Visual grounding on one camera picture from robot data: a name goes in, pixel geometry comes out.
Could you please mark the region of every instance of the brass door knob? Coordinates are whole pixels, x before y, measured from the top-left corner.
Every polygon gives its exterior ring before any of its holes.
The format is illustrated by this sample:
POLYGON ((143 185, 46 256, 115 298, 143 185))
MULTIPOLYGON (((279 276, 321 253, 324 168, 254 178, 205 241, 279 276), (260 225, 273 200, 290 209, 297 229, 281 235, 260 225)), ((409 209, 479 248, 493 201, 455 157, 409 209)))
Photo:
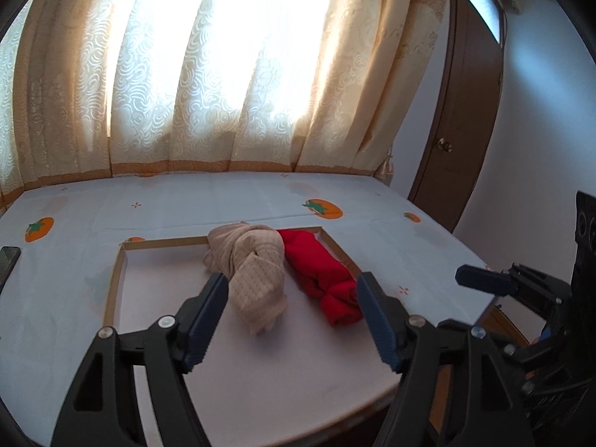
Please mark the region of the brass door knob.
POLYGON ((442 137, 437 142, 437 148, 439 148, 441 151, 445 151, 447 153, 450 153, 451 151, 453 151, 453 144, 451 144, 444 137, 442 137))

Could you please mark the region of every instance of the folded red cloth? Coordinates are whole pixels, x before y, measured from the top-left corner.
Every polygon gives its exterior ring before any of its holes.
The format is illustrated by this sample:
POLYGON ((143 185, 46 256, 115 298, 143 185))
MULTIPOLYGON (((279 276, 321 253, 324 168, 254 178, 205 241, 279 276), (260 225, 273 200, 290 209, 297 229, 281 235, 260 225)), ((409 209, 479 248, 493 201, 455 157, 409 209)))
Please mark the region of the folded red cloth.
POLYGON ((279 230, 285 258, 309 297, 320 298, 321 309, 331 326, 353 324, 362 319, 356 300, 356 281, 310 232, 279 230))

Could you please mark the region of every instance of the white lace curtain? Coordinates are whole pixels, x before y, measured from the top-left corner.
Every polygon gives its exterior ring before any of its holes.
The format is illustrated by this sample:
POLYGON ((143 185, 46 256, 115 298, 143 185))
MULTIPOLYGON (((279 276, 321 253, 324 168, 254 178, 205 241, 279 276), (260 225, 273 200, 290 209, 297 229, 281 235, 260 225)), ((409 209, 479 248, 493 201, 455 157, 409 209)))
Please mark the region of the white lace curtain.
POLYGON ((0 43, 0 206, 117 174, 385 170, 445 1, 31 0, 0 43))

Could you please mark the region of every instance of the door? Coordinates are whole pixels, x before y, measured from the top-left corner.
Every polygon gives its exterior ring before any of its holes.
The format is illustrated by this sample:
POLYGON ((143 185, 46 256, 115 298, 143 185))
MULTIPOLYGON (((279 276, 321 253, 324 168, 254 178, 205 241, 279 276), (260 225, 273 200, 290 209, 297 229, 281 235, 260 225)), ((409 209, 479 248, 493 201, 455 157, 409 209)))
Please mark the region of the door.
POLYGON ((450 232, 460 220, 484 162, 502 74, 501 44, 469 0, 451 0, 439 102, 408 197, 450 232))

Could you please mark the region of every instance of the sheer curtain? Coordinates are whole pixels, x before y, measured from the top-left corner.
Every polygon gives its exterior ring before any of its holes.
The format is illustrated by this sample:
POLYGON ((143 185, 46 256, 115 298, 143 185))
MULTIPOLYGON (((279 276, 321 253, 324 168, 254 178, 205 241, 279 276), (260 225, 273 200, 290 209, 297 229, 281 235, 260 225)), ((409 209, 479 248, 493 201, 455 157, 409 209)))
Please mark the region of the sheer curtain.
POLYGON ((0 42, 0 205, 118 174, 384 173, 445 1, 31 0, 0 42))

